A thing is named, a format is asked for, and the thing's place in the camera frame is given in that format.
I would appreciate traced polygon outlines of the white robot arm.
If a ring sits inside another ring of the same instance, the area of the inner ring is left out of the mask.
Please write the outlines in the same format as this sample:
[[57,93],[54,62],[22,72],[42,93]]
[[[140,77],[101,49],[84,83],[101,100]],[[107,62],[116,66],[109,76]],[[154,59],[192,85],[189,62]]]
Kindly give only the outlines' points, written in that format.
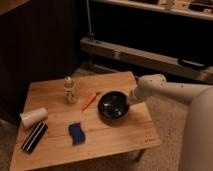
[[141,76],[128,103],[161,94],[189,106],[179,171],[213,171],[213,85],[168,82],[164,75]]

